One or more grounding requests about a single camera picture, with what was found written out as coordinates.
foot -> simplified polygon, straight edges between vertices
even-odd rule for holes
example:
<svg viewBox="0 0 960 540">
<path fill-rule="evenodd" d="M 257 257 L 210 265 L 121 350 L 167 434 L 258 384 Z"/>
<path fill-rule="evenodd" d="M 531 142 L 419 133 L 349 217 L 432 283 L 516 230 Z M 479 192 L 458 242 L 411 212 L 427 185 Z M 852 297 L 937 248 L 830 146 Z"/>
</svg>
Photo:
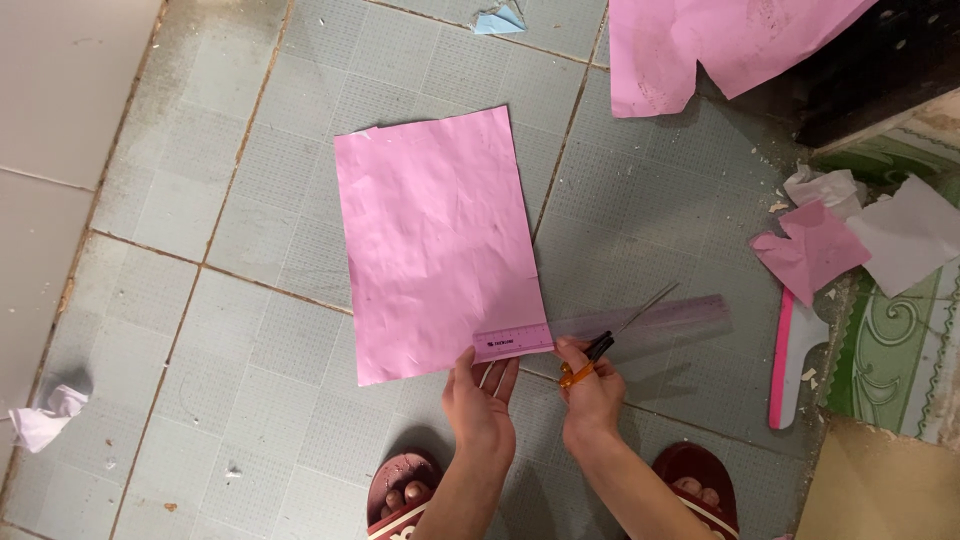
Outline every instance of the foot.
<svg viewBox="0 0 960 540">
<path fill-rule="evenodd" d="M 380 519 L 383 519 L 390 514 L 400 510 L 407 503 L 415 503 L 419 501 L 423 495 L 427 492 L 426 485 L 418 480 L 413 480 L 407 484 L 407 487 L 403 488 L 403 493 L 401 494 L 397 490 L 391 490 L 387 492 L 387 505 L 380 510 Z"/>
<path fill-rule="evenodd" d="M 673 485 L 683 489 L 686 493 L 700 499 L 709 506 L 719 506 L 720 496 L 711 487 L 704 487 L 697 479 L 692 477 L 683 477 L 673 482 Z"/>
</svg>

scissors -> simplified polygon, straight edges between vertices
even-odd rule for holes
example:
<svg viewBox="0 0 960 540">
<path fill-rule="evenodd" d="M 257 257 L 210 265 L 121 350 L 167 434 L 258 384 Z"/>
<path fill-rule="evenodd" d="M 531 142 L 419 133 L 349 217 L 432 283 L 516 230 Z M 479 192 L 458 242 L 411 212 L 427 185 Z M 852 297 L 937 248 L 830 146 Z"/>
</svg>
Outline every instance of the scissors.
<svg viewBox="0 0 960 540">
<path fill-rule="evenodd" d="M 650 300 L 646 302 L 643 306 L 640 306 L 630 314 L 630 317 L 621 324 L 616 331 L 605 331 L 600 335 L 593 338 L 590 341 L 589 346 L 584 350 L 584 355 L 587 356 L 587 365 L 582 367 L 577 373 L 573 373 L 573 368 L 570 367 L 570 364 L 564 362 L 561 364 L 560 369 L 563 370 L 564 375 L 560 377 L 560 388 L 568 388 L 572 384 L 576 384 L 584 379 L 593 371 L 593 364 L 600 359 L 600 356 L 603 355 L 613 344 L 613 337 L 620 334 L 625 328 L 630 326 L 630 323 L 634 322 L 641 313 L 652 307 L 654 304 L 659 302 L 664 296 L 667 295 L 670 291 L 677 287 L 679 283 L 672 282 L 663 289 L 660 290 L 657 294 L 653 296 Z"/>
</svg>

person's left hand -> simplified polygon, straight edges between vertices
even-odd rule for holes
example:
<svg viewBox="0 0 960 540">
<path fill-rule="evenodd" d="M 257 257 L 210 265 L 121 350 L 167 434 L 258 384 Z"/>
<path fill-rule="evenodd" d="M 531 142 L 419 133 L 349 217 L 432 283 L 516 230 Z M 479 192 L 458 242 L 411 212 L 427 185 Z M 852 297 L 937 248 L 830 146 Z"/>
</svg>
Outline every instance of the person's left hand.
<svg viewBox="0 0 960 540">
<path fill-rule="evenodd" d="M 507 358 L 492 365 L 473 365 L 473 360 L 471 346 L 450 370 L 442 398 L 444 412 L 457 439 L 457 454 L 489 463 L 505 474 L 516 450 L 516 432 L 507 405 L 520 360 Z"/>
</svg>

pink paper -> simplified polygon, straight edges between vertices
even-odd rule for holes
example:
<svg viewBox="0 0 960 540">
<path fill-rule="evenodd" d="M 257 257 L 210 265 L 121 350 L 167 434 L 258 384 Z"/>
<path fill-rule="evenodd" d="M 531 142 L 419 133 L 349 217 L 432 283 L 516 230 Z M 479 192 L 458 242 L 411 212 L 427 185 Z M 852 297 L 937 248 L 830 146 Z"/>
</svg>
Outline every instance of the pink paper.
<svg viewBox="0 0 960 540">
<path fill-rule="evenodd" d="M 876 0 L 610 0 L 613 116 L 680 112 L 697 60 L 733 98 L 843 32 Z"/>
<path fill-rule="evenodd" d="M 546 322 L 506 107 L 334 137 L 361 386 Z"/>
<path fill-rule="evenodd" d="M 813 293 L 870 260 L 856 235 L 817 200 L 780 217 L 789 238 L 762 233 L 750 241 L 760 261 L 809 307 Z"/>
</svg>

forearm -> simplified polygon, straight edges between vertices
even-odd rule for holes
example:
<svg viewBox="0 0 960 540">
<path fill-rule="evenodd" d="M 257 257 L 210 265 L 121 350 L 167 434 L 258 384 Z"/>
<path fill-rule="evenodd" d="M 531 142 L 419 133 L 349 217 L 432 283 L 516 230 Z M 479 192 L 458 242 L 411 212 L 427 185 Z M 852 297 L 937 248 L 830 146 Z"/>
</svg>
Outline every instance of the forearm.
<svg viewBox="0 0 960 540">
<path fill-rule="evenodd" d="M 487 458 L 459 452 L 453 456 L 444 479 L 417 524 L 413 540 L 483 538 L 507 476 L 506 468 L 492 471 L 485 463 Z"/>
<path fill-rule="evenodd" d="M 619 436 L 594 437 L 573 456 L 633 540 L 715 540 Z"/>
</svg>

